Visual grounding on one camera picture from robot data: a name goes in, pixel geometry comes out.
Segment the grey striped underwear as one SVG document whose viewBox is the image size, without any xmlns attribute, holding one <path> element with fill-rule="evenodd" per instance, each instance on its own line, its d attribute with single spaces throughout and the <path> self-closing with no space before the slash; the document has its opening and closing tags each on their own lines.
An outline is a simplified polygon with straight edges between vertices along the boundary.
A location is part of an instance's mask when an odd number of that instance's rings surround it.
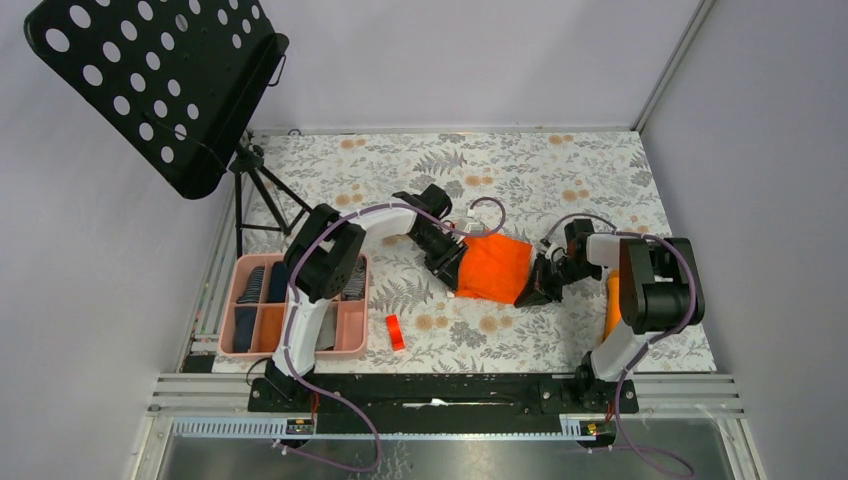
<svg viewBox="0 0 848 480">
<path fill-rule="evenodd" d="M 341 298 L 344 301 L 358 301 L 365 298 L 365 289 L 368 284 L 367 260 L 360 256 L 354 265 L 350 278 L 342 290 Z"/>
</svg>

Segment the orange underwear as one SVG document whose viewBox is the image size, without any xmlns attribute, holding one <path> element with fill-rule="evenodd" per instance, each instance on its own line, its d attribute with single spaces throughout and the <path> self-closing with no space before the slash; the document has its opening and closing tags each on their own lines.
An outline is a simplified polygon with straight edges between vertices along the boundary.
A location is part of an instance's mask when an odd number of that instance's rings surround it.
<svg viewBox="0 0 848 480">
<path fill-rule="evenodd" d="M 530 243 L 494 234 L 465 237 L 464 253 L 439 276 L 458 297 L 513 304 L 524 290 L 532 267 Z"/>
</svg>

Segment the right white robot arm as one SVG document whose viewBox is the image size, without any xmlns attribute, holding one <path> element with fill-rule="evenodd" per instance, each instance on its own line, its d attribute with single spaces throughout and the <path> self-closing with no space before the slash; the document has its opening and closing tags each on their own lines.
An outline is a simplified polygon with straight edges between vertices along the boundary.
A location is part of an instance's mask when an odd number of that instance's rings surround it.
<svg viewBox="0 0 848 480">
<path fill-rule="evenodd" d="M 601 233 L 589 218 L 564 227 L 566 246 L 544 239 L 515 307 L 561 302 L 566 286 L 587 278 L 616 276 L 608 295 L 620 318 L 601 345 L 586 353 L 558 392 L 543 387 L 547 403 L 559 401 L 589 412 L 632 405 L 628 375 L 658 341 L 699 324 L 705 300 L 691 241 L 629 232 Z"/>
</svg>

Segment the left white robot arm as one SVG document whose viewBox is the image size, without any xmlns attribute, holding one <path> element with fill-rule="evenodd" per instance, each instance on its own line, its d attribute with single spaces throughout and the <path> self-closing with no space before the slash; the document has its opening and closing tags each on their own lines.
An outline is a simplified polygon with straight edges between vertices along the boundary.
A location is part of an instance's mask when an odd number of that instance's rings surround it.
<svg viewBox="0 0 848 480">
<path fill-rule="evenodd" d="M 315 207 L 284 255 L 287 318 L 264 374 L 282 408 L 296 411 L 309 401 L 305 375 L 315 366 L 324 313 L 352 278 L 364 244 L 407 236 L 424 252 L 426 270 L 449 290 L 458 289 L 468 247 L 459 230 L 442 223 L 451 210 L 451 199 L 434 184 L 347 214 L 327 204 Z"/>
</svg>

